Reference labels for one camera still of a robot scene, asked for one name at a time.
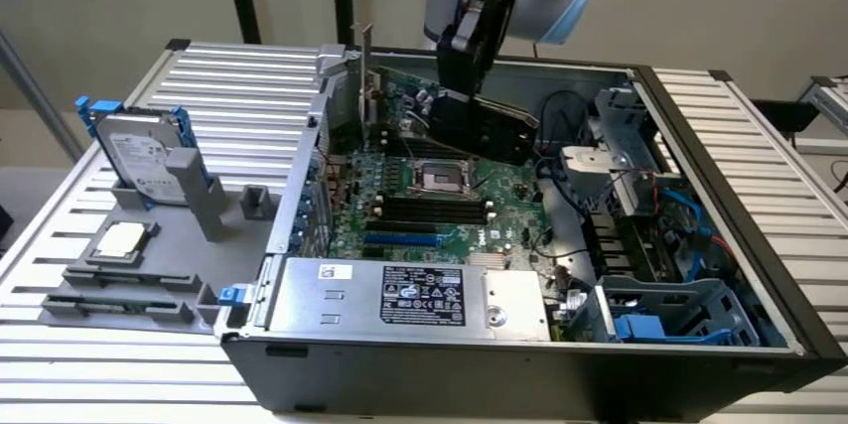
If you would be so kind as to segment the silver metal frame bar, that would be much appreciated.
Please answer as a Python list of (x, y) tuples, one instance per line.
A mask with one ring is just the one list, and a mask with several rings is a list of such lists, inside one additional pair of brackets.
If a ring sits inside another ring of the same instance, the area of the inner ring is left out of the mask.
[(85, 153), (85, 148), (77, 139), (68, 122), (61, 116), (60, 110), (53, 106), (36, 81), (36, 78), (30, 74), (25, 63), (16, 52), (13, 44), (1, 29), (0, 66), (4, 68), (13, 83), (28, 100), (64, 153), (72, 162), (76, 163)]

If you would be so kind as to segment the grey blue disk bay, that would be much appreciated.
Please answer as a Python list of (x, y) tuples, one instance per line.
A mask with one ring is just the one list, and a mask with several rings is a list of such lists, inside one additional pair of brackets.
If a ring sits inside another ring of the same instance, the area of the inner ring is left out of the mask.
[(597, 285), (614, 339), (622, 343), (760, 345), (742, 304), (718, 279), (670, 283), (604, 276)]

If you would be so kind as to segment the small finned heat sink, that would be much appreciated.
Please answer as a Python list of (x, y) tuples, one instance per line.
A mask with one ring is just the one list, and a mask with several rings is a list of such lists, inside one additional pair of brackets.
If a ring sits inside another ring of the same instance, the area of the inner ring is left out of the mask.
[(501, 252), (473, 252), (466, 257), (466, 264), (490, 270), (506, 270), (509, 259)]

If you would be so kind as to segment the black graphics card silver bracket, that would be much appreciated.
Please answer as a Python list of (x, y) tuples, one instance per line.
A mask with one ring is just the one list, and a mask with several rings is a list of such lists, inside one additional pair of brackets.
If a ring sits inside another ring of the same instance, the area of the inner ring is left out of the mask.
[(480, 92), (462, 95), (438, 81), (438, 95), (418, 118), (428, 139), (446, 148), (512, 165), (530, 158), (537, 120)]

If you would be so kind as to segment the silver hard disk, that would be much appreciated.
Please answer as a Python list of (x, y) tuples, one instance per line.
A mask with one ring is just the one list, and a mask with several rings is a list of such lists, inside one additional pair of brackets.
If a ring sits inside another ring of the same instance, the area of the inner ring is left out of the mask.
[(184, 206), (182, 188), (165, 168), (172, 149), (182, 146), (176, 117), (152, 110), (108, 114), (97, 132), (122, 182), (149, 201)]

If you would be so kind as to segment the grey parts rack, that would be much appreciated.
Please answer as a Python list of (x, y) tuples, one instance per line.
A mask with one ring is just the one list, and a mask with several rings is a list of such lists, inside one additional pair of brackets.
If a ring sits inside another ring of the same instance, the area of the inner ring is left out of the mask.
[[(260, 185), (225, 191), (218, 178), (202, 176), (201, 156), (194, 148), (174, 149), (165, 168), (186, 194), (186, 205), (132, 208), (129, 192), (118, 191), (116, 207), (81, 257), (65, 268), (61, 285), (45, 298), (70, 295), (182, 302), (193, 316), (65, 315), (52, 314), (41, 306), (40, 324), (210, 334), (221, 289), (248, 282), (257, 274), (280, 197)], [(118, 221), (152, 223), (152, 236), (128, 259), (93, 257), (108, 226)]]

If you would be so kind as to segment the blue disk caddy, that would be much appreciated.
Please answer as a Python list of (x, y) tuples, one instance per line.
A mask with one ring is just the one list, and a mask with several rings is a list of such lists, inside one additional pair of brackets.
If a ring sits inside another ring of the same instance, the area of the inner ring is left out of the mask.
[[(116, 174), (117, 174), (117, 171), (116, 171), (113, 161), (106, 152), (105, 141), (100, 138), (100, 135), (97, 132), (97, 122), (104, 115), (118, 114), (125, 112), (129, 114), (141, 114), (145, 110), (170, 113), (176, 117), (178, 122), (180, 140), (182, 144), (181, 147), (194, 148), (197, 146), (193, 130), (190, 127), (189, 115), (185, 109), (180, 106), (172, 107), (169, 109), (156, 109), (156, 108), (146, 108), (146, 107), (138, 107), (138, 106), (126, 106), (124, 105), (122, 102), (117, 100), (105, 100), (105, 99), (90, 100), (89, 97), (81, 96), (76, 100), (76, 108), (77, 108), (77, 114), (85, 124), (86, 131), (89, 132), (90, 136), (97, 140), (97, 142), (100, 143), (101, 147), (105, 150), (105, 155)], [(130, 187), (120, 179), (118, 175), (117, 175), (117, 180), (118, 180), (118, 184), (124, 188), (130, 189)], [(141, 196), (141, 201), (146, 205), (157, 204), (149, 201), (145, 196)]]

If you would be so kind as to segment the grey card retention latch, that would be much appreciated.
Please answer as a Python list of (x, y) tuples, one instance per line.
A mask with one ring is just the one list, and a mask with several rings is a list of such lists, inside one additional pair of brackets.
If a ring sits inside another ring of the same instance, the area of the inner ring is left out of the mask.
[(318, 48), (316, 59), (317, 78), (329, 79), (342, 73), (358, 73), (360, 51), (341, 44)]

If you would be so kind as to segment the silver CPU chip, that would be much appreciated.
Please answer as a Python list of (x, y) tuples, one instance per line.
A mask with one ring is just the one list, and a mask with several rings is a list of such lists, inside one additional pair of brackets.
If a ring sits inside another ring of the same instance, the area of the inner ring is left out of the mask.
[(105, 259), (128, 259), (152, 236), (154, 225), (145, 222), (113, 222), (100, 238), (92, 256)]

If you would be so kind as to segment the silver power supply with label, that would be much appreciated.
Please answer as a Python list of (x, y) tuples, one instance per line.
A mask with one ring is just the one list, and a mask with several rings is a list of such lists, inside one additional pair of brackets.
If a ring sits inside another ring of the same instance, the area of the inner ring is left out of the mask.
[(269, 332), (340, 341), (545, 342), (530, 271), (324, 258), (285, 264)]

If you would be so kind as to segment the CPU socket with metal frame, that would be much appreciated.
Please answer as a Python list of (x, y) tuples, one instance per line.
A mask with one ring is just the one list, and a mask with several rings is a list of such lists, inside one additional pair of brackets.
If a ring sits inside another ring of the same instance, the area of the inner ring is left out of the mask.
[(472, 160), (422, 159), (412, 162), (406, 191), (417, 196), (472, 197)]

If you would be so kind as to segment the green RAM stick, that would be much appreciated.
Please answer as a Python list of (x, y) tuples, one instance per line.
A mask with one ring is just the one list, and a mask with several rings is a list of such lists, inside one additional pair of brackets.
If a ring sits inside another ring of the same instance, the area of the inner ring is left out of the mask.
[(192, 317), (192, 311), (182, 302), (146, 301), (117, 298), (76, 297), (70, 295), (48, 295), (41, 303), (42, 308), (52, 314), (77, 314), (86, 316), (92, 313), (120, 315)]

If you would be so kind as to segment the green motherboard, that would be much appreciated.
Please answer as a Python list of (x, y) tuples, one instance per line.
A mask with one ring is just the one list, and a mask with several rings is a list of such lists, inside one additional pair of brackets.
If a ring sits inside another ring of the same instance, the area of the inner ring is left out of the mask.
[[(377, 121), (365, 135), (345, 136), (329, 158), (326, 185), (332, 210), (328, 255), (420, 263), (466, 264), (473, 252), (501, 252), (509, 268), (528, 268), (534, 233), (545, 226), (541, 191), (530, 163), (493, 162), (452, 150), (422, 135), (418, 116), (438, 92), (437, 84), (412, 74), (374, 68), (366, 74), (368, 100)], [(472, 160), (472, 197), (417, 196), (406, 191), (416, 160)], [(460, 225), (388, 221), (381, 217), (382, 198), (486, 200), (488, 224)], [(429, 233), (438, 248), (373, 246), (362, 243), (368, 232)]]

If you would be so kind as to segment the black RAM slot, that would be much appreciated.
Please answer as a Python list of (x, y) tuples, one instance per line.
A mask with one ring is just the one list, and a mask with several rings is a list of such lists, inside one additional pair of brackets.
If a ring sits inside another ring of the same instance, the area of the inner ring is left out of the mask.
[(410, 223), (434, 223), (434, 224), (460, 224), (460, 225), (486, 225), (488, 217), (485, 214), (480, 216), (461, 216), (461, 215), (448, 215), (448, 216), (426, 216), (426, 215), (413, 215), (413, 216), (390, 216), (388, 221), (397, 222), (410, 222)]
[(397, 210), (433, 210), (453, 212), (484, 212), (488, 207), (478, 202), (450, 202), (450, 201), (386, 201), (381, 205), (385, 209)]
[(433, 211), (433, 210), (397, 210), (397, 209), (381, 209), (381, 217), (388, 219), (390, 216), (413, 216), (413, 215), (426, 215), (426, 216), (448, 216), (448, 215), (461, 215), (461, 216), (480, 216), (485, 214), (488, 216), (488, 212), (453, 212), (453, 211)]
[(430, 205), (430, 206), (448, 206), (448, 207), (484, 207), (488, 203), (486, 200), (457, 200), (457, 199), (434, 199), (434, 198), (405, 198), (405, 197), (388, 197), (382, 198), (382, 203), (406, 205), (413, 204)]

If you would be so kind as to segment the blue case latch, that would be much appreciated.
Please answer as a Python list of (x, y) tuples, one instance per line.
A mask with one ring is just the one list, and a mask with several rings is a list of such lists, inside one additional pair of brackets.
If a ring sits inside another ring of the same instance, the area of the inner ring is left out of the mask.
[(242, 307), (248, 303), (246, 284), (233, 284), (224, 287), (217, 297), (217, 304), (226, 307)]

